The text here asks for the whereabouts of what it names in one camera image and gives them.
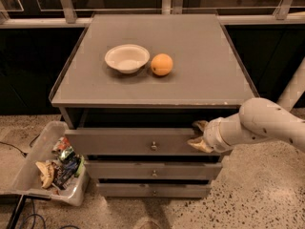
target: orange fruit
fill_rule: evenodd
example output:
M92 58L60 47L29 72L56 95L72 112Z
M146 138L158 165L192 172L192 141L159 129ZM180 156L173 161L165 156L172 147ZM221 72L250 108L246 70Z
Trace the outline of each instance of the orange fruit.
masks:
M172 68L173 60L165 53L158 54L152 59L151 69L156 75L166 75L172 70Z

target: white bowl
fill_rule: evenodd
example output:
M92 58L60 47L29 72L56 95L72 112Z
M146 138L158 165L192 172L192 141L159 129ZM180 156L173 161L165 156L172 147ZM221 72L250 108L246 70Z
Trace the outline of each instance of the white bowl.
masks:
M141 46L126 44L110 49L105 55L106 63L122 72L135 73L150 59L150 53Z

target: white robotic arm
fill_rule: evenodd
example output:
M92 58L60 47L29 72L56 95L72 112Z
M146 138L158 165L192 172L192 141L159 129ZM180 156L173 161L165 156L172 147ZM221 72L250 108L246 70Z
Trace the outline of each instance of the white robotic arm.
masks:
M247 100L238 114L211 122L198 121L197 126L203 131L201 144L189 143L206 152L222 153L236 144L265 142L271 138L288 142L305 152L305 120L265 98Z

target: floor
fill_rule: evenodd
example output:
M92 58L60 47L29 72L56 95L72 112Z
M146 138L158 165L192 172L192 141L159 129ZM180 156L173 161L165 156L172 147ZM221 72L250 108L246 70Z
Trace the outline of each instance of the floor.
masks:
M304 109L294 114L305 118ZM59 115L0 116L0 141L30 152L31 141ZM0 144L0 194L10 190L25 159ZM80 207L35 201L46 228L305 228L305 154L281 141L236 146L203 199L103 198L90 181ZM12 204L0 204L6 228ZM32 213L27 201L16 228ZM23 228L31 228L32 220ZM39 218L36 227L43 228Z

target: gray plastic bin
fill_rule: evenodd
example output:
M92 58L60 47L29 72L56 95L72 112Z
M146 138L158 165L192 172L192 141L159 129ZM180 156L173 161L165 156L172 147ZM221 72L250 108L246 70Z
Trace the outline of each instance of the gray plastic bin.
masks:
M57 140L61 136L64 136L67 129L68 126L65 122L52 121L47 124L35 141L32 151L27 155L26 162L15 178L10 193L38 198L50 198L52 200L63 201L73 206L82 204L84 193L89 182L89 176L85 167L83 167L81 175L78 178L75 177L66 190L59 191L59 195L55 195L52 191L41 188L40 172L35 165L36 161L54 159L51 149Z

